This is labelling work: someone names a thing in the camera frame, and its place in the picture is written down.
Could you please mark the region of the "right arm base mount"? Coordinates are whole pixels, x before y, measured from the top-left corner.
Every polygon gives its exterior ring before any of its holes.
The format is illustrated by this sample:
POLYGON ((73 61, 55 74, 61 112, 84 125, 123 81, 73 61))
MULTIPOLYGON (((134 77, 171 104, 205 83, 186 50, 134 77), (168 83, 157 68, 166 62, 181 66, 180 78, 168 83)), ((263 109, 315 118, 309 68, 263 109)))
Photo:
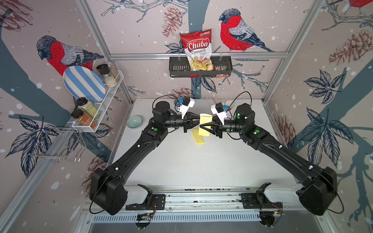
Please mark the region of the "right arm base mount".
POLYGON ((244 209, 278 209, 283 207, 282 203, 273 203, 265 195, 264 190, 271 183, 264 183, 257 190, 249 193, 241 193, 241 203, 244 209))

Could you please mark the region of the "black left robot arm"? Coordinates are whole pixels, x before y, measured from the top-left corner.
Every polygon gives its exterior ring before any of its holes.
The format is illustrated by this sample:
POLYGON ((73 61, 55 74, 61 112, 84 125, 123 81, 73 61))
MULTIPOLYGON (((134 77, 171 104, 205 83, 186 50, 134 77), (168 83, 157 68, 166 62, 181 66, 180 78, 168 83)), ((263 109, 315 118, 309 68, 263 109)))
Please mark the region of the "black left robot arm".
POLYGON ((183 128, 186 132, 199 124, 200 117, 189 112, 195 100, 183 98, 179 103, 180 114, 177 114, 167 101, 158 102, 152 109, 153 117, 135 144, 106 169, 96 169, 92 173, 89 198, 103 211, 113 216, 125 205, 134 204, 124 185, 140 162, 164 141, 169 128, 183 128))

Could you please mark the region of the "yellow square paper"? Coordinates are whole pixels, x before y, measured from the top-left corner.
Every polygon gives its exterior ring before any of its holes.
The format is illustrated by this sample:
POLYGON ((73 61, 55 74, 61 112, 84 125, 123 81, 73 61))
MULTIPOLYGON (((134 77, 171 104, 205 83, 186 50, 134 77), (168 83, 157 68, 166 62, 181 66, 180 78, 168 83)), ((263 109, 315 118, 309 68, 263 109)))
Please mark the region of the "yellow square paper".
POLYGON ((200 122, 199 122, 199 130, 198 135, 203 137, 209 137, 210 132, 207 129, 211 129, 210 125, 207 125, 208 123, 212 122, 213 116, 210 114, 200 114, 200 122))
POLYGON ((199 135, 199 130, 198 129, 193 129, 192 130, 192 135, 193 135, 193 138, 194 138, 194 140, 195 140, 195 142, 198 146, 205 144, 205 140, 204 140, 203 136, 199 135))

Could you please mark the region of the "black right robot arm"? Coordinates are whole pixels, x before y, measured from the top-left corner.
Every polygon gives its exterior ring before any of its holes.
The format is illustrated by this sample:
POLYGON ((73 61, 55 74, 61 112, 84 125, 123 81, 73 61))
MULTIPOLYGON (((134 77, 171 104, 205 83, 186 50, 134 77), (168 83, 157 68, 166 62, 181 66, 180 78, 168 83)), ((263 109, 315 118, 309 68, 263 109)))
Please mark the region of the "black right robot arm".
POLYGON ((218 137, 222 137, 224 132, 239 133, 245 144, 272 158, 297 179, 299 183, 290 186, 263 184, 256 190, 260 208, 275 203, 292 203, 322 216, 338 196, 336 172, 307 161, 279 143, 268 131, 255 124, 255 112, 246 103, 237 107, 234 119, 214 117, 200 128, 218 137))

